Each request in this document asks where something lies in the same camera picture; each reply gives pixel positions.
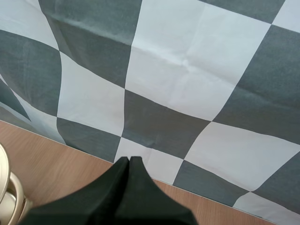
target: checkerboard backdrop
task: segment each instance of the checkerboard backdrop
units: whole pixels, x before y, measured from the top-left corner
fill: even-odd
[[[7,0],[0,119],[300,224],[299,0]]]

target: fabric backdrop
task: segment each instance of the fabric backdrop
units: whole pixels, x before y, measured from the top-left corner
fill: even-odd
[[[2,120],[300,224],[299,0],[3,0],[0,74]]]

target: black object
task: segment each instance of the black object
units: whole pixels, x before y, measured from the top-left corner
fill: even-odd
[[[33,208],[20,225],[196,225],[192,212],[162,192],[141,157],[120,158],[84,188]]]

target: wooden floor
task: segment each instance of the wooden floor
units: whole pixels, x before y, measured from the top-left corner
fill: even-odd
[[[12,171],[35,206],[64,197],[87,185],[112,164],[63,144],[0,121],[0,143]],[[190,208],[200,225],[271,225],[217,202],[160,181],[156,184],[171,198]]]

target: dark gray square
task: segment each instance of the dark gray square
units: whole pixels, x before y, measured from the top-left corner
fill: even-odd
[[[11,89],[1,79],[0,79],[0,102],[9,106],[16,112],[20,113],[22,116],[29,119],[26,111],[24,110],[23,106],[20,104],[19,100],[13,94]]]
[[[125,90],[122,137],[184,158],[209,121],[188,116]]]
[[[248,193],[247,190],[185,160],[173,185],[229,206],[233,206],[239,197]]]
[[[121,137],[61,118],[57,130],[68,146],[113,163]]]
[[[300,144],[299,43],[272,25],[214,122]]]
[[[142,0],[39,0],[61,52],[125,87]]]
[[[300,152],[253,193],[300,214]]]
[[[0,30],[0,74],[30,105],[52,116],[57,115],[61,82],[58,50]]]
[[[285,0],[201,0],[220,8],[273,23]]]

